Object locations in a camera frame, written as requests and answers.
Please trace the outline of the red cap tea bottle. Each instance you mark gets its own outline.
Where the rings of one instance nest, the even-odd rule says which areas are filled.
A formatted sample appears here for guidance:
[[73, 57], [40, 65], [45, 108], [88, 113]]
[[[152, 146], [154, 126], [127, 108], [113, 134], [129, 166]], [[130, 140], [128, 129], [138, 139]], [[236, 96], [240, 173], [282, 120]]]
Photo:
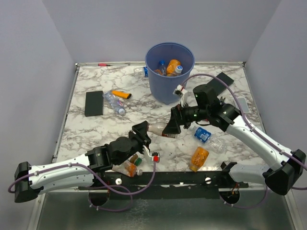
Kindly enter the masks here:
[[166, 137], [166, 138], [177, 138], [177, 134], [163, 134], [163, 130], [166, 127], [167, 123], [165, 122], [158, 122], [154, 124], [148, 124], [147, 126], [147, 131], [154, 133], [158, 136], [161, 137]]

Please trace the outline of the orange bottle front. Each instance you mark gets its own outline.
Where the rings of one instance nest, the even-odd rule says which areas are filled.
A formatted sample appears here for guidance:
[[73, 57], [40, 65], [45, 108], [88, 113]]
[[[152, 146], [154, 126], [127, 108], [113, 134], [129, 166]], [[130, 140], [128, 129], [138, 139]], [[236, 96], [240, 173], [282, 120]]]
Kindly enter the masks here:
[[204, 165], [208, 156], [209, 156], [209, 152], [206, 149], [202, 147], [197, 147], [193, 156], [191, 157], [189, 168], [193, 172], [196, 172], [198, 169], [200, 169]]

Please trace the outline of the blue label water bottle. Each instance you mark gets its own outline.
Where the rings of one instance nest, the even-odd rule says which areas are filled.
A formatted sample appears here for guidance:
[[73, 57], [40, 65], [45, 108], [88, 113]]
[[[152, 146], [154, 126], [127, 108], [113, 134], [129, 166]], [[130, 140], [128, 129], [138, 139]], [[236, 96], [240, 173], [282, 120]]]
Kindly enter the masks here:
[[216, 153], [226, 151], [225, 141], [201, 126], [191, 126], [188, 129], [188, 133], [209, 151], [214, 151]]

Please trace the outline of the large crushed orange-label bottle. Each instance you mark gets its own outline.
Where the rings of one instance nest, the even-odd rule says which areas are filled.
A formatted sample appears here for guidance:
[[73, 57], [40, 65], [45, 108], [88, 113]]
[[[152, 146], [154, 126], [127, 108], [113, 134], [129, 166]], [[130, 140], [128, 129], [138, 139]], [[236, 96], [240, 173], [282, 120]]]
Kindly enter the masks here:
[[159, 75], [162, 75], [162, 76], [164, 75], [163, 72], [161, 70], [159, 70], [159, 69], [156, 69], [154, 72], [159, 74]]

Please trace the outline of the clear bottle white cap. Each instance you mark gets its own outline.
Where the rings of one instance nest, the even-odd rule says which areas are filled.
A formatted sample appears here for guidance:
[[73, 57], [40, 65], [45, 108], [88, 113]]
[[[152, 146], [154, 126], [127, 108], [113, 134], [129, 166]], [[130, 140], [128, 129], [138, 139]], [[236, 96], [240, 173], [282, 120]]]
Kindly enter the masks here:
[[171, 73], [171, 76], [174, 77], [174, 76], [181, 75], [182, 70], [183, 70], [183, 68], [182, 68], [181, 65], [176, 66], [175, 70]]

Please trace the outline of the small orange juice bottle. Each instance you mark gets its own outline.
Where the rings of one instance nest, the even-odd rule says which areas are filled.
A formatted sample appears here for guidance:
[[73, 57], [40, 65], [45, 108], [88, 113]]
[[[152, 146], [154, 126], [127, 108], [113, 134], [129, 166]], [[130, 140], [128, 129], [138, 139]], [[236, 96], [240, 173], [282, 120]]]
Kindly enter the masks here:
[[181, 62], [177, 59], [170, 60], [167, 68], [166, 68], [166, 74], [171, 74], [175, 71], [176, 67], [181, 65]]

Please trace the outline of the blue cap Pepsi bottle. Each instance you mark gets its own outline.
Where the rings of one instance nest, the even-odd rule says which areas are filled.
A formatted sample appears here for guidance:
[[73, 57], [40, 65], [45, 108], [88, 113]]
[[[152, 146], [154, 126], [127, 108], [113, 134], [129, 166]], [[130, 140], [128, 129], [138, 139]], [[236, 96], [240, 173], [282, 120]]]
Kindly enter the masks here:
[[166, 68], [167, 66], [165, 65], [165, 61], [164, 60], [159, 61], [158, 69], [161, 75], [166, 76]]

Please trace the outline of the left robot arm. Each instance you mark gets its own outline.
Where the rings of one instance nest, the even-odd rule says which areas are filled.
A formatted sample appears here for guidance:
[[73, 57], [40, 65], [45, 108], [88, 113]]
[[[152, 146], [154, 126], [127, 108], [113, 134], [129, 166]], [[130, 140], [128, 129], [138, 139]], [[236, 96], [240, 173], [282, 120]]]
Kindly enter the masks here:
[[93, 186], [101, 189], [106, 183], [106, 177], [101, 173], [111, 170], [114, 165], [121, 165], [137, 152], [148, 152], [151, 139], [147, 127], [146, 121], [134, 125], [127, 137], [119, 137], [58, 163], [34, 166], [27, 161], [21, 162], [8, 191], [14, 194], [15, 203], [23, 203], [60, 188]]

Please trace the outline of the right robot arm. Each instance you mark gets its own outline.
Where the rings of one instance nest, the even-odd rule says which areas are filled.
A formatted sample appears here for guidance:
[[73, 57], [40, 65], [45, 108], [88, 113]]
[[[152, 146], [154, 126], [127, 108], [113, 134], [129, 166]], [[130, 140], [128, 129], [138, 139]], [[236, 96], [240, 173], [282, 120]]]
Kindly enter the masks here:
[[232, 187], [237, 182], [252, 182], [268, 186], [279, 195], [286, 195], [302, 175], [306, 155], [301, 150], [291, 150], [253, 125], [238, 108], [224, 103], [214, 89], [202, 84], [193, 89], [196, 106], [188, 106], [187, 91], [178, 85], [174, 94], [180, 97], [180, 104], [171, 108], [171, 117], [163, 130], [164, 135], [177, 135], [181, 127], [188, 129], [193, 122], [202, 120], [230, 134], [266, 163], [261, 165], [243, 165], [231, 163], [227, 172], [221, 174], [220, 181], [225, 187]]

